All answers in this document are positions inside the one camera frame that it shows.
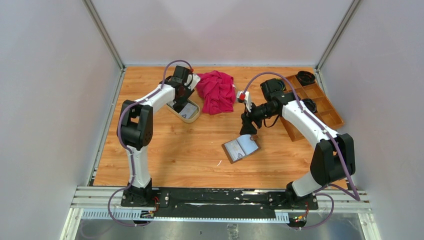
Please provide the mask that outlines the brown leather card holder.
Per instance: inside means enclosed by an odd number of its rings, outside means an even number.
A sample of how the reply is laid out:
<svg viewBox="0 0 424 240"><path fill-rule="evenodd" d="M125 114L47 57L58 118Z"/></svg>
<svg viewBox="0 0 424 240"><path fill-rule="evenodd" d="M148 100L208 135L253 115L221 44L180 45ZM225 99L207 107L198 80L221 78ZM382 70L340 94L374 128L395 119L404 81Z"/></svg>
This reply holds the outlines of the brown leather card holder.
<svg viewBox="0 0 424 240"><path fill-rule="evenodd" d="M261 149L258 139L257 135L244 134L223 143L221 146L230 164L235 164Z"/></svg>

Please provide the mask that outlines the white VIP credit card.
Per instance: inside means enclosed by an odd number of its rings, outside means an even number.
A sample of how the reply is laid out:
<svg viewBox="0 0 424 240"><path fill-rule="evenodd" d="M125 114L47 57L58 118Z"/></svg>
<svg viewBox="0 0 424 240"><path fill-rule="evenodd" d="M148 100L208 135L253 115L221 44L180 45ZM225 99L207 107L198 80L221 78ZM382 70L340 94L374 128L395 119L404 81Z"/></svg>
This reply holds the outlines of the white VIP credit card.
<svg viewBox="0 0 424 240"><path fill-rule="evenodd" d="M237 140L232 140L227 144L227 150L231 155L231 159L236 162L241 160L246 154Z"/></svg>

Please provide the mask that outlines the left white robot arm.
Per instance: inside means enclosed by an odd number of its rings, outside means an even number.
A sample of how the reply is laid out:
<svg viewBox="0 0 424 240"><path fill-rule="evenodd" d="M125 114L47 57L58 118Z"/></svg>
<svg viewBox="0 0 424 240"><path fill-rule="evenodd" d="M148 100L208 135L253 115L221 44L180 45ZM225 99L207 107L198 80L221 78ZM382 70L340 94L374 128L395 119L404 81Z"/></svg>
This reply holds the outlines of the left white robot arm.
<svg viewBox="0 0 424 240"><path fill-rule="evenodd" d="M123 197L131 204L146 207L154 201L148 169L148 146L154 133L154 114L168 103L182 106L194 92L200 77L191 67L176 66L173 75L137 100L122 103L117 137L125 149L130 177Z"/></svg>

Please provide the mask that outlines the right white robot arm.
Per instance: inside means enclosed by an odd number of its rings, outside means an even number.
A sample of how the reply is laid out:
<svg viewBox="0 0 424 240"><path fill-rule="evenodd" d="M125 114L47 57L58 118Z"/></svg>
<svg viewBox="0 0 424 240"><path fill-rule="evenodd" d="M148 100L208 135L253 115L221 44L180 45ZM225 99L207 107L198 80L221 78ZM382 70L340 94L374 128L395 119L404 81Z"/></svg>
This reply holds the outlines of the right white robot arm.
<svg viewBox="0 0 424 240"><path fill-rule="evenodd" d="M356 172L354 140L325 125L295 92L285 92L284 86L277 78L263 82L260 87L266 102L261 105L251 101L246 89L238 91L236 99L245 105L241 135L256 135L265 119L278 116L296 127L314 148L309 171L286 186L284 202L298 209L313 193L333 182L350 179Z"/></svg>

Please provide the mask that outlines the crumpled pink cloth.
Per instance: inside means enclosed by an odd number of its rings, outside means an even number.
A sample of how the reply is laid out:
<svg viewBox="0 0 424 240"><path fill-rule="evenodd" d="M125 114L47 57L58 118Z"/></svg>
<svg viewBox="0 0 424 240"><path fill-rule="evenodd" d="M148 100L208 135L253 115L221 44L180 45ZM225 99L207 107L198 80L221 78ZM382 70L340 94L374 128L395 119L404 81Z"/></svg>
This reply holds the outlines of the crumpled pink cloth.
<svg viewBox="0 0 424 240"><path fill-rule="evenodd" d="M203 114L217 115L234 111L236 101L234 78L224 72L213 70L199 73L196 90L203 99Z"/></svg>

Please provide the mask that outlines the brown wooden compartment tray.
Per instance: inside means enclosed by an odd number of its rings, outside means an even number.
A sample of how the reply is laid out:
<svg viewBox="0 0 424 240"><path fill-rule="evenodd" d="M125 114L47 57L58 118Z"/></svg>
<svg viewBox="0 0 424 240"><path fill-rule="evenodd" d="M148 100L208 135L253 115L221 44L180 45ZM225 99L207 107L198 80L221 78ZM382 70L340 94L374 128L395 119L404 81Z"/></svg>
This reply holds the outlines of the brown wooden compartment tray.
<svg viewBox="0 0 424 240"><path fill-rule="evenodd" d="M330 100L317 83L316 76L308 71L286 77L294 87L301 100L306 101L308 109L328 127L338 130L345 125L344 120L336 111Z"/></svg>

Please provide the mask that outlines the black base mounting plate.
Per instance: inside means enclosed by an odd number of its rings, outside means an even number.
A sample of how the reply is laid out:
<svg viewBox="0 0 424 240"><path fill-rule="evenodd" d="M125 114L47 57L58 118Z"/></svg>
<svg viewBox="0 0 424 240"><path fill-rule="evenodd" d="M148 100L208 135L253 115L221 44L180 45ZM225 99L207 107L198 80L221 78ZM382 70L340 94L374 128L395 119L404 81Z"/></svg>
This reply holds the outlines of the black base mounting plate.
<svg viewBox="0 0 424 240"><path fill-rule="evenodd" d="M310 195L296 198L283 189L235 188L153 188L154 201L145 206L121 198L121 206L153 208L154 217L198 219L271 219L277 210L308 210L319 208L317 198Z"/></svg>

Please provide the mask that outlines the aluminium frame rail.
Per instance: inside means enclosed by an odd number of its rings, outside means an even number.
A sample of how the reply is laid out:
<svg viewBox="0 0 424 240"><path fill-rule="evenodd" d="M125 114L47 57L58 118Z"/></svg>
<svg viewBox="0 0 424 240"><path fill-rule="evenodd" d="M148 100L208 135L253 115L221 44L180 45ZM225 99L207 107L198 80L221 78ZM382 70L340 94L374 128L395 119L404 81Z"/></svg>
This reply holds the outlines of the aluminium frame rail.
<svg viewBox="0 0 424 240"><path fill-rule="evenodd" d="M367 194L353 200L349 192L327 189L303 200L298 207L285 201L282 189L155 187L146 203L117 187L81 186L72 208L82 209L84 219L131 221L182 221L224 223L285 223L313 213L370 214Z"/></svg>

